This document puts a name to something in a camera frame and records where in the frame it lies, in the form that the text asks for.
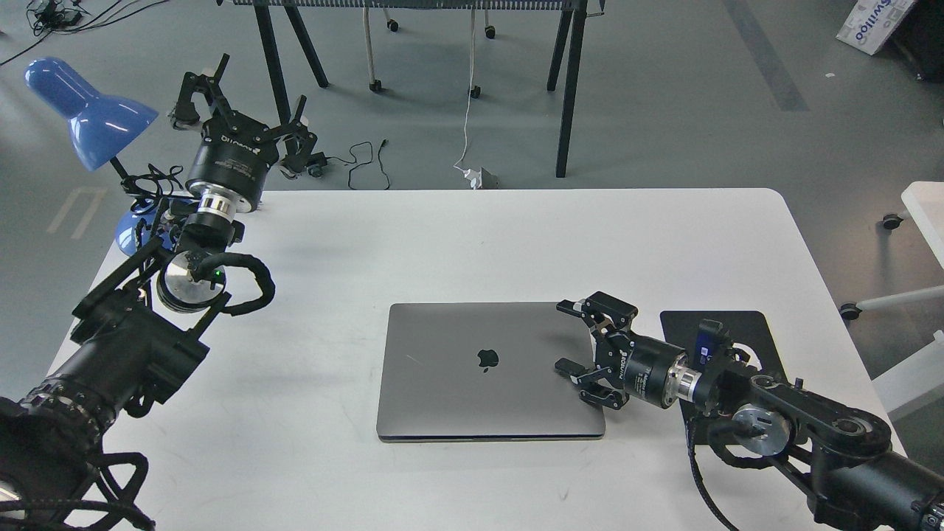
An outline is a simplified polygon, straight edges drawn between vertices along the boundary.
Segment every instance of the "blue desk lamp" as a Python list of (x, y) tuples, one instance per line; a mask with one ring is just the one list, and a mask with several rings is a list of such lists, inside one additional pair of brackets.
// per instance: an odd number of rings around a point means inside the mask
[[(72, 145), (89, 171), (107, 162), (117, 164), (118, 152), (158, 116), (137, 101), (99, 93), (61, 59), (34, 60), (26, 67), (25, 78), (26, 86), (69, 121)], [(124, 168), (115, 169), (125, 174)]]

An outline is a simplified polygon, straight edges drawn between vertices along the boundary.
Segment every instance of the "black mat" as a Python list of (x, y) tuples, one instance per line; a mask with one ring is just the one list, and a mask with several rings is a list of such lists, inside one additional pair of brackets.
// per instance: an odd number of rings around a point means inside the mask
[[(703, 319), (721, 322), (731, 333), (733, 342), (747, 345), (757, 354), (758, 361), (765, 372), (779, 374), (785, 378), (784, 366), (774, 345), (773, 337), (767, 326), (764, 314), (756, 311), (665, 311), (659, 315), (666, 343), (671, 343), (688, 351), (693, 368), (697, 368), (698, 353), (695, 343), (699, 334), (699, 323)], [(682, 402), (682, 415), (687, 423), (698, 413), (695, 406)], [(696, 444), (707, 444), (705, 429), (695, 433)]]

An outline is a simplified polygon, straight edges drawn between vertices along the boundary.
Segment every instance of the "chair wheel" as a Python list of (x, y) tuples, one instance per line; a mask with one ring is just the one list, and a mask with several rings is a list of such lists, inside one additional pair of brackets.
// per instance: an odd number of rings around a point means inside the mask
[(882, 227), (892, 231), (897, 229), (904, 220), (897, 214), (886, 214), (882, 218)]
[(839, 306), (839, 316), (847, 321), (855, 321), (859, 318), (859, 314), (861, 313), (862, 310), (855, 305), (855, 302), (846, 302), (842, 306)]

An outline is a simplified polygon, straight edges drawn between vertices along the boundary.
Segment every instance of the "desk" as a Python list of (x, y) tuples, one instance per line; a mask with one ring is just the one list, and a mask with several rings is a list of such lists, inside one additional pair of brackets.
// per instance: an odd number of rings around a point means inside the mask
[[(216, 0), (222, 5), (224, 0)], [(312, 68), (315, 80), (321, 88), (329, 86), (321, 60), (314, 51), (312, 38), (308, 34), (304, 21), (298, 12), (299, 7), (315, 8), (364, 8), (364, 30), (367, 30), (368, 8), (412, 8), (412, 9), (557, 9), (561, 12), (561, 22), (557, 27), (557, 38), (554, 43), (554, 52), (551, 57), (550, 71), (548, 72), (548, 91), (557, 89), (557, 79), (561, 73), (561, 62), (564, 60), (564, 48), (567, 35), (570, 35), (570, 47), (567, 52), (567, 74), (564, 88), (564, 108), (561, 112), (561, 132), (557, 144), (557, 163), (555, 175), (563, 178), (567, 171), (567, 154), (570, 150), (570, 131), (574, 120), (574, 103), (577, 100), (577, 79), (580, 75), (581, 53), (583, 50), (583, 29), (587, 19), (588, 0), (232, 0), (236, 6), (252, 6), (256, 12), (256, 23), (259, 27), (259, 36), (262, 41), (262, 53), (265, 55), (265, 64), (269, 71), (269, 81), (272, 84), (272, 94), (276, 99), (276, 109), (281, 123), (289, 121), (292, 111), (289, 108), (289, 97), (285, 89), (285, 79), (282, 75), (281, 60), (278, 57), (276, 34), (272, 28), (272, 17), (269, 6), (285, 7), (285, 14), (292, 23), (292, 29), (298, 38), (298, 43), (305, 53), (309, 66)], [(370, 51), (370, 34), (367, 33), (367, 54), (370, 61), (370, 72), (373, 77), (373, 53)], [(371, 80), (371, 91), (379, 90), (379, 83), (375, 85)]]
[[(108, 452), (150, 459), (138, 505), (161, 529), (722, 529), (685, 457), (681, 415), (634, 401), (601, 440), (377, 439), (395, 302), (578, 299), (759, 310), (788, 375), (883, 415), (783, 199), (767, 189), (266, 192), (240, 217), (275, 301), (219, 317), (206, 361), (165, 405), (127, 415)], [(121, 261), (113, 248), (99, 279)], [(232, 275), (234, 298), (254, 286)], [(180, 324), (192, 317), (175, 316)], [(75, 350), (66, 345), (57, 363)], [(901, 444), (894, 438), (896, 448)], [(744, 529), (816, 529), (774, 470), (699, 451)]]
[[(915, 221), (928, 247), (944, 267), (944, 182), (912, 182), (902, 192), (902, 203), (906, 210), (898, 219)], [(873, 310), (938, 297), (944, 297), (944, 285), (864, 300), (857, 306), (860, 310)], [(944, 332), (937, 331), (934, 341), (879, 375), (873, 383), (885, 410), (895, 420), (944, 397)]]

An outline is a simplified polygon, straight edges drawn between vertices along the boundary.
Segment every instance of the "laptop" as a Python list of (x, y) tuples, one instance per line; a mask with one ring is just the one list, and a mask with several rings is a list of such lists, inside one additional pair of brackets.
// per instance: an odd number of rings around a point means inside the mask
[(598, 406), (554, 370), (586, 366), (586, 326), (554, 302), (390, 307), (377, 435), (386, 442), (553, 440), (603, 436)]

